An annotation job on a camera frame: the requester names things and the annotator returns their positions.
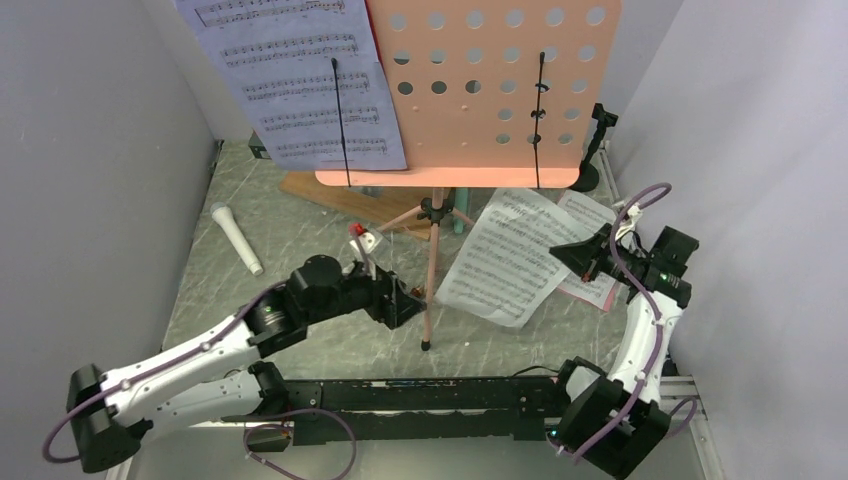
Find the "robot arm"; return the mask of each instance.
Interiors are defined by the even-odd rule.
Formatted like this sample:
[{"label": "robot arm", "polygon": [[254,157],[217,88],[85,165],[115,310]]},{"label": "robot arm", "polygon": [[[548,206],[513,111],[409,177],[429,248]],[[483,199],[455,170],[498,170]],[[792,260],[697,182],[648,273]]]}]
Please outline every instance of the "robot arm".
[{"label": "robot arm", "polygon": [[[68,411],[83,471],[121,463],[138,451],[142,438],[211,418],[260,413],[263,397],[280,401],[280,395],[266,395],[262,375],[267,372],[254,367],[201,382],[306,339],[309,325],[364,309],[395,329],[426,308],[393,272],[373,263],[368,270],[355,262],[343,272],[331,257],[312,257],[287,282],[192,340],[123,368],[101,372],[88,365],[74,372]],[[273,369],[271,375],[279,372]]]},{"label": "robot arm", "polygon": [[555,440],[624,478],[670,426],[670,416],[659,409],[660,378],[672,331],[691,297],[692,286],[681,276],[698,241],[665,227],[647,255],[616,252],[616,260],[612,228],[604,225],[589,240],[550,249],[584,281],[604,272],[631,288],[624,340],[610,372],[578,358],[560,373],[570,403]]}]

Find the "perforated panel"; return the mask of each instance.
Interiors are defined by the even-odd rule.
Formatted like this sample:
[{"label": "perforated panel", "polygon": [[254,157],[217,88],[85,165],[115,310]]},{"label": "perforated panel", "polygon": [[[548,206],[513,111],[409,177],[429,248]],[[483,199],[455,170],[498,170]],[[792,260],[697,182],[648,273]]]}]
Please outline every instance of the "perforated panel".
[{"label": "perforated panel", "polygon": [[[369,0],[409,170],[356,185],[567,187],[600,92],[620,0]],[[344,172],[317,172],[330,185]]]}]

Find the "marble floor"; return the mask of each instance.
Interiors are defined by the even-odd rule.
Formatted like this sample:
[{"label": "marble floor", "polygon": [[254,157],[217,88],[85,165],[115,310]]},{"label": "marble floor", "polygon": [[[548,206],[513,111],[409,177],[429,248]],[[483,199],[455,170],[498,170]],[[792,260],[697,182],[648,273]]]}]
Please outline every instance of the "marble floor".
[{"label": "marble floor", "polygon": [[[227,142],[206,197],[177,302],[166,334],[170,348],[234,312],[264,287],[288,277],[312,255],[342,264],[353,259],[347,228],[358,221],[278,189],[285,176],[269,160],[254,159],[246,142]],[[492,189],[473,189],[469,215],[479,216]],[[542,191],[557,198],[561,190]],[[600,186],[593,197],[609,204]],[[226,202],[265,267],[254,277],[209,215]],[[440,235],[439,278],[447,273],[463,240],[450,222]],[[377,262],[408,285],[423,285],[429,244],[401,232],[386,235]],[[520,330],[499,327],[471,314],[434,305],[433,348],[419,348],[421,319],[390,331],[359,311],[310,327],[309,338],[273,355],[283,376],[304,378],[397,378],[510,375],[529,365],[558,368],[574,356],[604,368],[612,365],[625,327],[626,291],[619,288],[609,313],[554,292]]]}]

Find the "microphone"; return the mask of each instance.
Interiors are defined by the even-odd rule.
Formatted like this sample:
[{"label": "microphone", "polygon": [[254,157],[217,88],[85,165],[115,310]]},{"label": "microphone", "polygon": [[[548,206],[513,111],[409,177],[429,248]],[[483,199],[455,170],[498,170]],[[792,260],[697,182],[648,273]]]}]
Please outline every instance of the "microphone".
[{"label": "microphone", "polygon": [[224,229],[224,233],[227,234],[227,238],[230,239],[230,243],[233,244],[239,257],[241,257],[241,261],[244,262],[250,273],[257,276],[262,275],[262,272],[265,270],[262,268],[262,264],[259,263],[259,259],[256,258],[256,254],[253,253],[253,249],[250,248],[247,240],[245,240],[244,235],[238,228],[238,224],[233,219],[233,211],[230,210],[230,207],[226,203],[216,202],[212,204],[212,208],[209,211],[212,213],[212,220],[215,220],[215,223]]}]

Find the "sheet music page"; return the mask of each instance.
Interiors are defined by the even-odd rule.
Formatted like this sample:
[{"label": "sheet music page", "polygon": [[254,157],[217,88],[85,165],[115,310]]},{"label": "sheet music page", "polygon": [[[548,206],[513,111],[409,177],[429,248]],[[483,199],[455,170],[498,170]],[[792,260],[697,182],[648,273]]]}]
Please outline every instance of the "sheet music page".
[{"label": "sheet music page", "polygon": [[548,253],[590,230],[529,189],[498,189],[459,251],[436,299],[506,327],[527,323],[568,268]]},{"label": "sheet music page", "polygon": [[277,165],[345,168],[338,80],[350,169],[406,168],[365,0],[175,4]]},{"label": "sheet music page", "polygon": [[[615,212],[611,208],[582,193],[566,190],[557,205],[593,234],[605,223],[615,221]],[[615,279],[601,273],[593,282],[588,283],[583,282],[577,275],[568,275],[557,288],[607,312],[615,298],[615,285]]]}]

